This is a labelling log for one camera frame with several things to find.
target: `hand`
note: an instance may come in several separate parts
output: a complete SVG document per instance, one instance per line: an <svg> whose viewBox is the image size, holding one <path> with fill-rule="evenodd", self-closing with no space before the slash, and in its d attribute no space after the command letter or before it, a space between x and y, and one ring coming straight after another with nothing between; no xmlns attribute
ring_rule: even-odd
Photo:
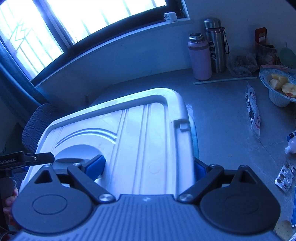
<svg viewBox="0 0 296 241"><path fill-rule="evenodd" d="M5 214L7 214L10 219L12 219L12 216L11 216L11 205L16 200L17 196L18 196L18 189L17 188L14 188L14 190L12 192L12 196L6 198L6 200L5 200L5 204L7 205L7 207L4 207L3 208L3 212Z"/></svg>

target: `window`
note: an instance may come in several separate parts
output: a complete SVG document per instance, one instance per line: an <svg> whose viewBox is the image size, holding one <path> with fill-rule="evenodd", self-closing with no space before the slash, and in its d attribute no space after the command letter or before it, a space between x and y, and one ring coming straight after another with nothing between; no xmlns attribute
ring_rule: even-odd
<svg viewBox="0 0 296 241"><path fill-rule="evenodd" d="M36 85L81 53L164 21L166 12L184 17L180 1L0 0L0 37Z"/></svg>

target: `pink tumbler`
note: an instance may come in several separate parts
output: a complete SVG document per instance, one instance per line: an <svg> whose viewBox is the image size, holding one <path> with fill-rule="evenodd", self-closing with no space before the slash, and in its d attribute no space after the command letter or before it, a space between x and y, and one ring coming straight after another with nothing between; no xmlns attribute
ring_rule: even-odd
<svg viewBox="0 0 296 241"><path fill-rule="evenodd" d="M209 44L201 33L190 34L189 55L193 75L197 80L207 80L212 76Z"/></svg>

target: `window pane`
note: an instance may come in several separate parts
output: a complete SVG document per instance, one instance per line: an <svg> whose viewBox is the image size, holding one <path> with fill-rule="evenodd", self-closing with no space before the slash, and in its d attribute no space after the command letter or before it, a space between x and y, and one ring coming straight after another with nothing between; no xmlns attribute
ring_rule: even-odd
<svg viewBox="0 0 296 241"><path fill-rule="evenodd" d="M47 0L73 44L128 16L165 6L165 0Z"/></svg>
<svg viewBox="0 0 296 241"><path fill-rule="evenodd" d="M32 0L0 5L0 35L31 79L63 53Z"/></svg>

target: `table surface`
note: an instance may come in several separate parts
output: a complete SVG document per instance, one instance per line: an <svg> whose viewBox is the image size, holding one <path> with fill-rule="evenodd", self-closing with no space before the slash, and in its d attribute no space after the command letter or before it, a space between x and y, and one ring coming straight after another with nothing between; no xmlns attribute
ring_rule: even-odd
<svg viewBox="0 0 296 241"><path fill-rule="evenodd" d="M295 181L287 193L274 184L285 163L296 163L296 155L284 153L286 136L295 130L291 104L285 108L275 106L259 78L202 85L193 82L196 80L191 69L148 76L107 88L92 105L152 88L177 91L193 107L200 160L225 169L250 166L279 201L280 220L291 220ZM260 139L253 135L248 120L245 102L248 82L256 92L261 115Z"/></svg>

